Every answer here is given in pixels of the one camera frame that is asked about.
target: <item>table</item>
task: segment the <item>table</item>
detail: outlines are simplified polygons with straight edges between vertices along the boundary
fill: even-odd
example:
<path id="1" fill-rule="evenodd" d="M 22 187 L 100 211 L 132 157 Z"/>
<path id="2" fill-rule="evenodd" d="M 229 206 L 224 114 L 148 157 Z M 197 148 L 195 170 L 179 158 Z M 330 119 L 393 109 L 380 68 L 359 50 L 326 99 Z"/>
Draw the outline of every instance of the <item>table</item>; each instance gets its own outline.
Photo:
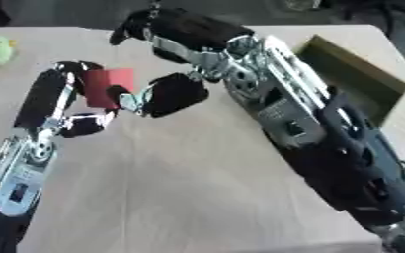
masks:
<path id="1" fill-rule="evenodd" d="M 405 59 L 375 27 L 253 29 L 292 48 L 319 34 L 405 81 Z M 185 69 L 155 58 L 144 42 L 111 47 L 109 33 L 0 29 L 19 48 L 0 69 L 0 143 L 31 83 L 56 61 L 133 67 L 138 87 Z M 19 252 L 380 252 L 375 236 L 328 207 L 285 164 L 222 85 L 209 88 L 207 102 L 168 118 L 122 112 L 106 132 L 61 139 Z M 405 97 L 383 130 L 405 159 Z"/>

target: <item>red block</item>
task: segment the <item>red block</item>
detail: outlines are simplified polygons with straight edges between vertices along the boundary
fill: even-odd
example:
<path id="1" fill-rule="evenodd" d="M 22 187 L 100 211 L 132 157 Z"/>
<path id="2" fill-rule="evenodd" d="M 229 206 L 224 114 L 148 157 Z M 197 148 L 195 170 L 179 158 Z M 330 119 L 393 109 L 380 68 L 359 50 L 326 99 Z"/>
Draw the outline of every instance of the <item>red block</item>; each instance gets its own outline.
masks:
<path id="1" fill-rule="evenodd" d="M 84 82 L 89 107 L 115 109 L 118 106 L 108 97 L 106 89 L 118 84 L 133 91 L 133 69 L 90 70 L 86 72 Z"/>

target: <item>open cardboard box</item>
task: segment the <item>open cardboard box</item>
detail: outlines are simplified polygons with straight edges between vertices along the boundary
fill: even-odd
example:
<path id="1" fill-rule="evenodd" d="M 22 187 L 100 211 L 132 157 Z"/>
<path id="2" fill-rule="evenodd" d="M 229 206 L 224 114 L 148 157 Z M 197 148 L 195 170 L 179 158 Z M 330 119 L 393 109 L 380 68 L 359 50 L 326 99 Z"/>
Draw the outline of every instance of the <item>open cardboard box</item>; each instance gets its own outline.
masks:
<path id="1" fill-rule="evenodd" d="M 328 85 L 345 90 L 378 126 L 405 94 L 405 82 L 322 37 L 313 37 L 297 55 Z"/>

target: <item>robot forearm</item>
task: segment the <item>robot forearm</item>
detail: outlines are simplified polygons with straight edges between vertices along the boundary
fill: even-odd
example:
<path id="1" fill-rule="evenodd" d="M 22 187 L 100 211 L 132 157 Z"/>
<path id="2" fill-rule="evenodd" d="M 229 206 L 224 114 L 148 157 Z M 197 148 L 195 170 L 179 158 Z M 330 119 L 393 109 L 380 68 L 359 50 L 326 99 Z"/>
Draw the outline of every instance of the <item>robot forearm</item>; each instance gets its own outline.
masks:
<path id="1" fill-rule="evenodd" d="M 134 37 L 150 41 L 160 58 L 189 63 L 189 81 L 175 84 L 183 88 L 222 80 L 285 160 L 329 205 L 378 234 L 386 248 L 405 253 L 405 162 L 345 94 L 328 87 L 273 36 L 258 38 L 250 29 L 184 10 L 155 12 L 130 15 L 114 31 L 111 44 Z M 121 92 L 116 100 L 135 111 L 133 104 L 139 100 L 124 97 L 142 97 L 142 108 L 155 101 L 151 90 Z"/>
<path id="2" fill-rule="evenodd" d="M 115 110 L 65 115 L 76 95 L 84 94 L 82 73 L 99 67 L 58 62 L 31 87 L 11 137 L 0 148 L 0 253 L 15 252 L 25 236 L 56 158 L 53 139 L 99 132 L 115 117 Z"/>

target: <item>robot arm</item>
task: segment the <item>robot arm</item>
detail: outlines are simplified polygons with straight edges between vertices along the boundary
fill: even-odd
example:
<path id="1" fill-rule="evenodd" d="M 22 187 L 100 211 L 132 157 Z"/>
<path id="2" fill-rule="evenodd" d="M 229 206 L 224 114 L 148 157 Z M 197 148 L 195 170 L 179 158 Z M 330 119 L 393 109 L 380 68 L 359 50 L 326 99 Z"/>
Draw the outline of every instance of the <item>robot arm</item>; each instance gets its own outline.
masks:
<path id="1" fill-rule="evenodd" d="M 193 70 L 171 75 L 179 75 L 181 81 L 168 76 L 137 95 L 110 91 L 122 108 L 145 115 L 146 105 L 155 104 L 152 91 L 163 84 L 197 94 L 204 89 L 203 80 L 222 80 L 232 98 L 261 124 L 269 141 L 322 199 L 377 234 L 385 250 L 405 253 L 405 162 L 342 91 L 328 87 L 284 42 L 159 6 L 130 15 L 110 43 L 118 45 L 128 38 L 149 41 L 156 56 L 190 64 Z M 185 95 L 170 92 L 162 98 L 175 103 Z"/>
<path id="2" fill-rule="evenodd" d="M 0 148 L 0 253 L 16 252 L 41 198 L 57 149 L 53 139 L 102 131 L 116 111 L 67 116 L 77 94 L 84 95 L 82 74 L 101 66 L 58 62 L 33 84 L 17 115 L 13 133 Z"/>

